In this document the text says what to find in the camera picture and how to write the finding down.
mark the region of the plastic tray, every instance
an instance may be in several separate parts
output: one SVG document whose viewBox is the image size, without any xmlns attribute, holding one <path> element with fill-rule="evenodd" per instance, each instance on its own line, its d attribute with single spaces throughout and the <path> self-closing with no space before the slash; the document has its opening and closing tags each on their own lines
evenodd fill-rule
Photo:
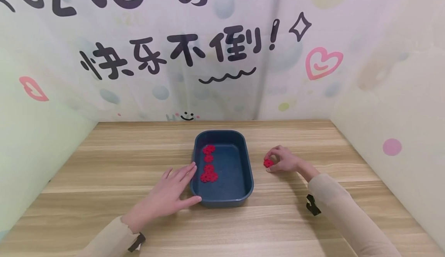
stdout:
<svg viewBox="0 0 445 257">
<path fill-rule="evenodd" d="M 205 146 L 214 145 L 212 162 L 219 178 L 216 182 L 203 183 Z M 197 135 L 192 161 L 196 162 L 197 172 L 190 182 L 193 195 L 202 197 L 201 204 L 208 208 L 238 207 L 253 191 L 252 168 L 249 161 L 246 140 L 237 131 L 211 130 Z"/>
</svg>

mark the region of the beige sleeve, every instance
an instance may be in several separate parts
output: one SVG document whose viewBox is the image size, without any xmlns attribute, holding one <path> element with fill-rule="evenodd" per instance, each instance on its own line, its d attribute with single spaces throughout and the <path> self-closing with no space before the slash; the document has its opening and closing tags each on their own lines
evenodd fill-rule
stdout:
<svg viewBox="0 0 445 257">
<path fill-rule="evenodd" d="M 115 218 L 76 257 L 122 257 L 136 241 L 121 217 Z"/>
<path fill-rule="evenodd" d="M 331 176 L 309 182 L 317 207 L 332 222 L 359 257 L 401 256 L 380 228 Z"/>
</svg>

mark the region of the wooden table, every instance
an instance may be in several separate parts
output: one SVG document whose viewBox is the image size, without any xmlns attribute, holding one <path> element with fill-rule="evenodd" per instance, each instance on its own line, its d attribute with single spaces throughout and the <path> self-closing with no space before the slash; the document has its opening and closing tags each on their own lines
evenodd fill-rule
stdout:
<svg viewBox="0 0 445 257">
<path fill-rule="evenodd" d="M 355 256 L 323 215 L 308 212 L 304 180 L 264 171 L 264 154 L 279 144 L 339 181 L 403 256 L 443 256 L 327 120 L 99 123 L 3 240 L 0 256 L 74 256 L 168 167 L 190 163 L 194 138 L 207 129 L 246 137 L 252 195 L 240 208 L 195 206 L 159 219 L 144 229 L 147 242 L 132 256 Z"/>
</svg>

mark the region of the red lips drawing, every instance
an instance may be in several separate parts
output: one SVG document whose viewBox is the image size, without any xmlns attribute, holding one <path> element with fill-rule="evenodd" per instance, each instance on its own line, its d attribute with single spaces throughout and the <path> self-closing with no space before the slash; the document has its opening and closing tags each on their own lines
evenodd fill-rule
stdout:
<svg viewBox="0 0 445 257">
<path fill-rule="evenodd" d="M 335 58 L 337 58 L 337 63 L 333 67 L 331 67 L 331 69 L 328 69 L 329 65 L 319 66 L 318 63 L 315 63 L 314 64 L 314 69 L 315 70 L 317 70 L 317 71 L 323 71 L 323 70 L 326 70 L 326 69 L 328 69 L 328 70 L 326 70 L 326 71 L 324 71 L 324 72 L 322 72 L 320 74 L 314 75 L 312 67 L 311 67 L 311 58 L 317 52 L 321 53 L 321 61 L 322 62 L 326 62 L 329 59 L 335 57 Z M 307 57 L 306 57 L 306 73 L 307 73 L 307 76 L 308 76 L 308 78 L 311 81 L 323 78 L 323 77 L 333 73 L 340 66 L 342 61 L 343 61 L 343 54 L 341 52 L 331 52 L 331 53 L 328 53 L 328 51 L 324 47 L 316 47 L 315 49 L 311 50 L 308 53 Z"/>
<path fill-rule="evenodd" d="M 23 88 L 25 89 L 28 96 L 30 96 L 32 99 L 38 100 L 40 102 L 46 102 L 49 100 L 45 93 L 43 93 L 37 82 L 34 81 L 34 79 L 30 78 L 29 76 L 22 76 L 19 78 L 19 81 L 23 85 Z"/>
</svg>

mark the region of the hand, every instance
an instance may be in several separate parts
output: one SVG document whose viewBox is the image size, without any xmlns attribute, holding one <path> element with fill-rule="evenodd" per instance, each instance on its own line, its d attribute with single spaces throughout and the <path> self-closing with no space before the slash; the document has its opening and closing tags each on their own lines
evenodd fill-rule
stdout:
<svg viewBox="0 0 445 257">
<path fill-rule="evenodd" d="M 195 163 L 184 166 L 172 174 L 172 168 L 164 172 L 161 180 L 153 187 L 149 195 L 138 202 L 121 221 L 129 226 L 133 233 L 138 233 L 153 219 L 168 216 L 179 210 L 201 202 L 202 198 L 193 196 L 180 200 L 179 196 L 196 173 Z"/>
<path fill-rule="evenodd" d="M 272 155 L 277 158 L 278 163 L 266 169 L 267 172 L 295 171 L 300 173 L 307 182 L 320 174 L 320 172 L 308 161 L 297 157 L 296 155 L 292 154 L 288 148 L 281 145 L 270 149 L 266 156 L 264 156 L 264 160 L 269 159 L 272 157 Z"/>
<path fill-rule="evenodd" d="M 299 167 L 303 163 L 305 163 L 305 160 L 292 154 L 292 152 L 288 148 L 281 145 L 275 146 L 270 149 L 269 152 L 267 152 L 266 156 L 264 156 L 264 160 L 270 159 L 272 155 L 277 158 L 278 163 L 266 169 L 267 172 L 276 172 L 280 170 L 298 172 Z"/>
</svg>

